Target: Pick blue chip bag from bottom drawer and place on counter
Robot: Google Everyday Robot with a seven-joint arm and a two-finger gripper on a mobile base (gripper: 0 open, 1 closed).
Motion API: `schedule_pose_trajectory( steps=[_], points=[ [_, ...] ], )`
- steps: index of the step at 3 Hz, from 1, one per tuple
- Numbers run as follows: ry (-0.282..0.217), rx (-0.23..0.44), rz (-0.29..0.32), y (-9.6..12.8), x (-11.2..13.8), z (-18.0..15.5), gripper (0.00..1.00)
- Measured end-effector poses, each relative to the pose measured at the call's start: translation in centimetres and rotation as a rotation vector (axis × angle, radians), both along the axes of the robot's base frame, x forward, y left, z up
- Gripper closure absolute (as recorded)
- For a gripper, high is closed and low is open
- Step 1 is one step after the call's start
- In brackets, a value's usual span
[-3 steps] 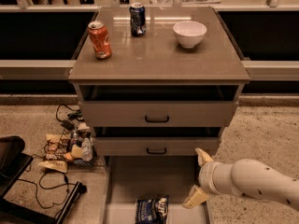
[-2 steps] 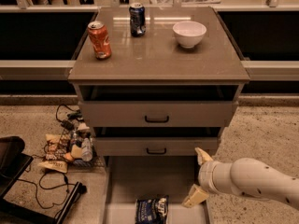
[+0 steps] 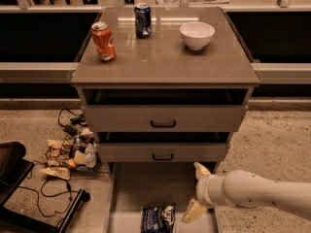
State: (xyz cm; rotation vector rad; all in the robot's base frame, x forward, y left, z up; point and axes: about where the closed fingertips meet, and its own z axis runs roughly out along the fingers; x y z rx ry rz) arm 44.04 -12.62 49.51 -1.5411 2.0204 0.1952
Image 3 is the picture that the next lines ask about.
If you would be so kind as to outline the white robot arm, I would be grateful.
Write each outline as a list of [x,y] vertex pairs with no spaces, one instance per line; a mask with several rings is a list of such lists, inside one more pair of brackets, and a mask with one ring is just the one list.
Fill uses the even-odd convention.
[[272,181],[243,170],[217,176],[198,162],[193,165],[197,184],[195,197],[182,217],[185,223],[192,223],[208,209],[217,207],[246,210],[271,207],[311,219],[311,183]]

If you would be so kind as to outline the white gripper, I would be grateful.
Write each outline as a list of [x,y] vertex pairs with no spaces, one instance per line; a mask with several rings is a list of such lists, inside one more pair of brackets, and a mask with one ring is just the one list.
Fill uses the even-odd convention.
[[210,181],[216,178],[210,175],[211,172],[199,162],[193,163],[195,167],[195,177],[198,179],[196,184],[196,199],[192,198],[186,211],[182,216],[182,222],[192,223],[207,212],[207,208],[216,208],[217,205],[212,201],[209,193]]

